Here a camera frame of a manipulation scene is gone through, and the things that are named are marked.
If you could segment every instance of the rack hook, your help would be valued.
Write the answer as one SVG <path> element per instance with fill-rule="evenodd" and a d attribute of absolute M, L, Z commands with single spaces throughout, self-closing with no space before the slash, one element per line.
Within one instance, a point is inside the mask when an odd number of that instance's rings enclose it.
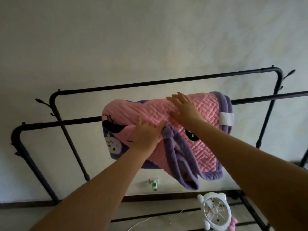
<path fill-rule="evenodd" d="M 45 104 L 50 108 L 50 105 L 45 103 L 44 101 L 40 100 L 40 99 L 35 99 L 37 102 L 41 103 L 41 104 Z"/>
<path fill-rule="evenodd" d="M 296 69 L 291 70 L 283 79 L 285 79 L 286 77 L 290 76 L 291 74 L 293 74 L 296 71 Z"/>

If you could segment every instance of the baseboard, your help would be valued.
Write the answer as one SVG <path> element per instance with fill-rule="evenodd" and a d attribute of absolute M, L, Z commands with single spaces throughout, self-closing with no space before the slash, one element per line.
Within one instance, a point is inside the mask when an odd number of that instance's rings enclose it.
<path fill-rule="evenodd" d="M 230 190 L 197 191 L 197 192 L 149 194 L 149 195 L 127 195 L 127 196 L 123 197 L 122 202 L 142 202 L 142 201 L 173 200 L 173 199 L 192 199 L 192 198 L 197 198 L 198 194 L 204 195 L 208 192 L 216 192 L 216 193 L 223 192 L 228 196 L 229 193 L 230 193 Z M 13 203 L 0 203 L 0 209 L 52 207 L 54 205 L 55 204 L 53 203 L 52 200 L 13 202 Z"/>

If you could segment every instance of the cartoon eye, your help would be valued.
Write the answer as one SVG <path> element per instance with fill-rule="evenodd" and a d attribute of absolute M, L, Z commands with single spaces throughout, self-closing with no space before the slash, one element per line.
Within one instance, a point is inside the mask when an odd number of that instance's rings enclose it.
<path fill-rule="evenodd" d="M 192 132 L 189 132 L 188 130 L 185 129 L 185 133 L 187 135 L 187 137 L 192 140 L 192 141 L 198 141 L 199 138 Z"/>

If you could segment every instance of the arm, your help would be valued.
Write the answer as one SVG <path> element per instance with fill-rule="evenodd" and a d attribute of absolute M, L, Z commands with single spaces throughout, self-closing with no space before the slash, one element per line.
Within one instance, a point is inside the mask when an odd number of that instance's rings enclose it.
<path fill-rule="evenodd" d="M 308 172 L 263 152 L 208 124 L 182 93 L 167 97 L 178 109 L 171 114 L 196 134 L 253 200 L 275 230 L 306 230 Z"/>
<path fill-rule="evenodd" d="M 65 198 L 31 231 L 106 230 L 134 176 L 160 141 L 163 128 L 163 122 L 154 127 L 139 119 L 130 149 Z"/>

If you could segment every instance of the pink blanket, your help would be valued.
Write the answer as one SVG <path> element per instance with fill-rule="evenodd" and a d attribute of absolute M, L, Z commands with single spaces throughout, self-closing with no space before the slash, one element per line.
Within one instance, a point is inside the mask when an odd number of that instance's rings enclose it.
<path fill-rule="evenodd" d="M 227 96 L 218 92 L 188 95 L 205 120 L 225 132 L 230 126 L 220 124 L 220 112 L 231 113 Z M 198 175 L 205 180 L 222 177 L 222 166 L 211 150 L 199 138 L 184 129 L 168 115 L 176 107 L 166 99 L 131 102 L 114 100 L 103 110 L 102 122 L 106 144 L 113 159 L 125 153 L 131 143 L 132 131 L 138 117 L 144 122 L 158 124 L 165 121 L 163 139 L 143 165 L 143 168 L 161 168 L 176 178 L 185 188 L 199 188 Z"/>

